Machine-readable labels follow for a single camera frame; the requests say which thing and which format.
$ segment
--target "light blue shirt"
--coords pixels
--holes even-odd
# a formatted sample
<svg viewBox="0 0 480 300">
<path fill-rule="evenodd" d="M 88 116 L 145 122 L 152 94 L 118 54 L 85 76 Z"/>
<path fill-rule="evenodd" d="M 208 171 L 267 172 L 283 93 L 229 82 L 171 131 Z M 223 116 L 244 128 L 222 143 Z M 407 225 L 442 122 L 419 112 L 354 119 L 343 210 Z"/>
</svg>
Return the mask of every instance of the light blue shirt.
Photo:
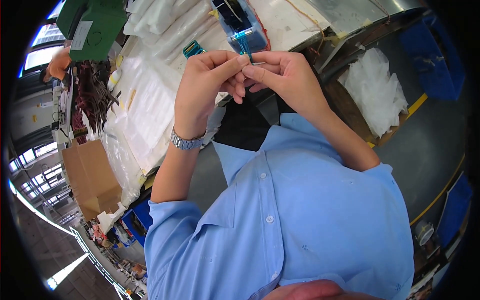
<svg viewBox="0 0 480 300">
<path fill-rule="evenodd" d="M 316 279 L 407 297 L 413 243 L 392 168 L 351 170 L 303 117 L 280 122 L 257 152 L 215 143 L 228 187 L 203 216 L 189 201 L 149 203 L 149 299 L 260 300 Z"/>
</svg>

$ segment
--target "hand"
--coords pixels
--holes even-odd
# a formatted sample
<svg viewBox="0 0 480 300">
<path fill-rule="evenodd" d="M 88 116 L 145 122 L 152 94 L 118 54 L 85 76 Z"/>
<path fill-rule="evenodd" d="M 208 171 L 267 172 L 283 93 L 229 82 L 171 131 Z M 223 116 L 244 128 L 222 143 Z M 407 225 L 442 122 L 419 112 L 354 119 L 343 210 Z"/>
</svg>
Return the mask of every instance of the hand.
<svg viewBox="0 0 480 300">
<path fill-rule="evenodd" d="M 225 50 L 188 58 L 175 99 L 175 132 L 179 137 L 193 139 L 205 133 L 219 91 L 228 92 L 241 103 L 245 96 L 241 70 L 249 63 L 247 55 Z"/>
<path fill-rule="evenodd" d="M 242 73 L 248 77 L 244 84 L 255 93 L 271 88 L 294 111 L 312 121 L 323 111 L 330 111 L 317 78 L 305 57 L 300 53 L 265 51 L 253 53 L 255 66 L 245 66 Z"/>
</svg>

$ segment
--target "green box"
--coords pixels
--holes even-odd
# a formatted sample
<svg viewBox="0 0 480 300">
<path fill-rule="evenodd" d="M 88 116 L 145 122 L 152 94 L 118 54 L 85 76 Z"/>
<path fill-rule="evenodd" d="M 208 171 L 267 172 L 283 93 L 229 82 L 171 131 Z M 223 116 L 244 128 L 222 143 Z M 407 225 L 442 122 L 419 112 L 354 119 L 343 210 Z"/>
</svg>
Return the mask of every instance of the green box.
<svg viewBox="0 0 480 300">
<path fill-rule="evenodd" d="M 72 60 L 105 60 L 127 19 L 122 0 L 66 0 L 57 27 L 72 40 Z"/>
</svg>

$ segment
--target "paper label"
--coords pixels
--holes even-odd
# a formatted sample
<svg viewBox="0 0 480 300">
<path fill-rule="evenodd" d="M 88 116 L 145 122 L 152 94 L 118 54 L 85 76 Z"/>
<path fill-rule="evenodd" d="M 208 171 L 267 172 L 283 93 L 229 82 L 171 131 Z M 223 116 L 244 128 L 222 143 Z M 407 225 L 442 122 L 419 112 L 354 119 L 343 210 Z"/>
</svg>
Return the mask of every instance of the paper label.
<svg viewBox="0 0 480 300">
<path fill-rule="evenodd" d="M 93 21 L 80 21 L 78 23 L 77 30 L 75 30 L 75 35 L 73 36 L 72 45 L 70 46 L 70 51 L 82 50 L 84 48 L 84 43 L 92 24 Z"/>
</svg>

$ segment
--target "teal cord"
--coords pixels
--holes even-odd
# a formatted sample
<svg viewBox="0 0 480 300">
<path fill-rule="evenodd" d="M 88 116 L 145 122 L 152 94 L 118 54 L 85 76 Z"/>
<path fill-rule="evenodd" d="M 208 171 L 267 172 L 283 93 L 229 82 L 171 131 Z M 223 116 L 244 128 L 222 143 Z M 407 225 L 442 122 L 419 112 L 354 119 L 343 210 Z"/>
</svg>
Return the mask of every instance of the teal cord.
<svg viewBox="0 0 480 300">
<path fill-rule="evenodd" d="M 250 62 L 253 63 L 252 54 L 250 53 L 250 48 L 248 47 L 247 37 L 245 33 L 240 32 L 237 35 L 238 35 L 237 41 L 240 45 L 240 54 L 241 55 L 248 54 L 248 57 L 250 57 Z"/>
</svg>

